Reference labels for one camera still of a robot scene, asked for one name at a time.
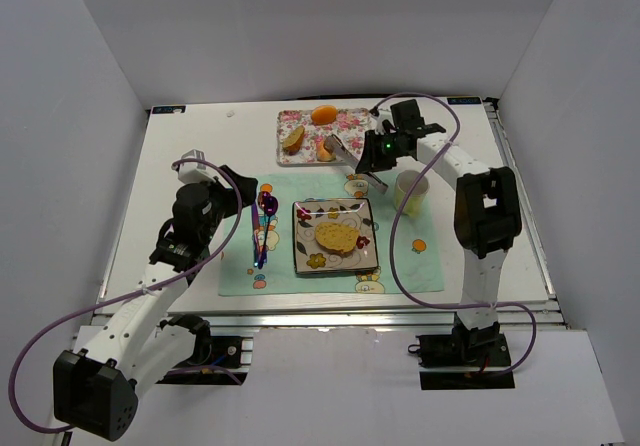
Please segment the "orange round bun bottom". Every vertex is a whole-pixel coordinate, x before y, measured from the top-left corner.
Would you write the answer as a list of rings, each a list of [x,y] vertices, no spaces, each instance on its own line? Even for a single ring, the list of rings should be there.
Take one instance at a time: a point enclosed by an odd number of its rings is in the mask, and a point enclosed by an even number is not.
[[[318,142],[316,144],[316,159],[319,162],[328,163],[335,161],[336,155],[325,147],[324,142]]]

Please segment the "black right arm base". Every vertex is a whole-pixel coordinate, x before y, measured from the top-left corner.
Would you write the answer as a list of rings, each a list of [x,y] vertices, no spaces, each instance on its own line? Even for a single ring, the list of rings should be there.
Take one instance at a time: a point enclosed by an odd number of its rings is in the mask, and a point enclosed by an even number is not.
[[[495,343],[464,356],[451,335],[417,336],[407,347],[419,366],[423,391],[508,390],[515,388],[511,356],[504,334]]]

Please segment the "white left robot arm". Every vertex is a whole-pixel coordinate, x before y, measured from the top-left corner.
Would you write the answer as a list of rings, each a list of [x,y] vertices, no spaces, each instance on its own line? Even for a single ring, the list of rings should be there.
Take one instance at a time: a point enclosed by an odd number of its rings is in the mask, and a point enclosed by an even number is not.
[[[166,314],[212,256],[220,224],[238,220],[257,197],[257,179],[226,165],[216,174],[190,160],[175,169],[182,185],[138,285],[99,333],[53,366],[55,418],[109,441],[123,436],[140,400],[171,369],[208,355],[207,321]]]

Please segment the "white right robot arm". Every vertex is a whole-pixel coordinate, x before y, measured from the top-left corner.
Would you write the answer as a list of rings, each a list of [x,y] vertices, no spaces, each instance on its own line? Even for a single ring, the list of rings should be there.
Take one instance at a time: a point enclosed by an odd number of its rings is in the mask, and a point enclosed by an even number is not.
[[[485,362],[500,336],[502,267],[522,231],[515,174],[507,166],[489,167],[474,159],[457,146],[455,134],[426,123],[414,99],[391,105],[387,113],[377,107],[369,113],[376,126],[364,136],[357,173],[388,171],[398,159],[412,157],[454,191],[454,234],[464,250],[461,299],[450,308],[450,335],[430,337],[421,349],[442,366]]]

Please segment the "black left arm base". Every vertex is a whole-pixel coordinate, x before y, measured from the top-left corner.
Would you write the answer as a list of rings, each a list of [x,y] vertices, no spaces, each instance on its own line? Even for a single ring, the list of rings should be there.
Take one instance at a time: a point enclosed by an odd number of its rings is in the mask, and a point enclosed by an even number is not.
[[[230,385],[240,386],[246,380],[253,341],[249,337],[213,334],[206,330],[210,323],[195,315],[179,315],[164,319],[159,330],[181,327],[195,337],[193,354],[179,362],[158,384],[163,385]]]

